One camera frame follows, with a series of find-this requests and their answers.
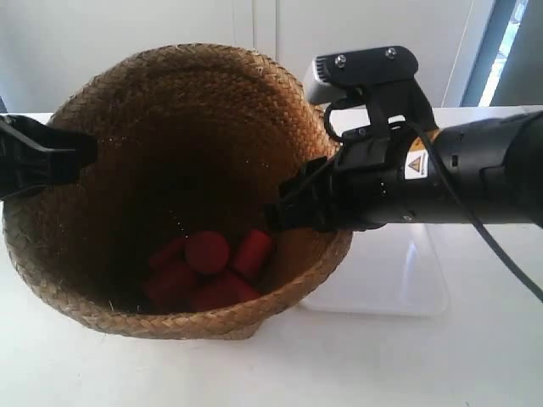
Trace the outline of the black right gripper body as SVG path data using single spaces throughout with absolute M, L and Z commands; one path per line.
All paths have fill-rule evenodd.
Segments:
M 328 230 L 441 220 L 441 176 L 427 149 L 435 133 L 410 121 L 387 130 L 366 125 L 342 134 L 326 178 Z

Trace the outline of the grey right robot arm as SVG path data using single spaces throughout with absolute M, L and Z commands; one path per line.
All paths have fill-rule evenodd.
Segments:
M 304 163 L 265 209 L 273 231 L 386 224 L 542 222 L 542 116 L 517 114 L 441 129 L 421 140 L 405 122 L 385 135 L 348 130 L 331 157 Z

